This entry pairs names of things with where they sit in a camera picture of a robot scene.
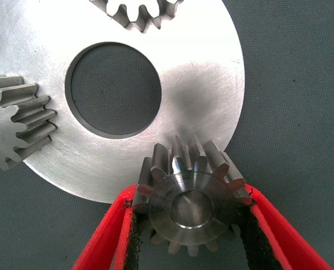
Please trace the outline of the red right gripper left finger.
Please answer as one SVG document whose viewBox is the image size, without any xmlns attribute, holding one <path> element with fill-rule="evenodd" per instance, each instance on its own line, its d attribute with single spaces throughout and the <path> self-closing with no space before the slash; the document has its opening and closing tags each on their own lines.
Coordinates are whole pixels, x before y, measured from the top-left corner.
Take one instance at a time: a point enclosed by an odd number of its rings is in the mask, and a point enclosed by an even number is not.
<svg viewBox="0 0 334 270">
<path fill-rule="evenodd" d="M 136 185 L 125 188 L 112 203 L 73 269 L 138 269 L 140 234 L 132 208 Z"/>
</svg>

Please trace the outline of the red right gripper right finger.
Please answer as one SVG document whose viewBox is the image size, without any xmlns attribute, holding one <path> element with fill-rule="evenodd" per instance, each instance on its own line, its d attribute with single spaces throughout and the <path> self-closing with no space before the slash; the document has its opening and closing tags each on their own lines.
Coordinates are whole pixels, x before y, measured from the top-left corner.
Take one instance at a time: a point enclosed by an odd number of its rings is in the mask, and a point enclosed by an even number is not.
<svg viewBox="0 0 334 270">
<path fill-rule="evenodd" d="M 252 205 L 240 226 L 249 269 L 331 269 L 255 187 L 246 184 Z"/>
</svg>

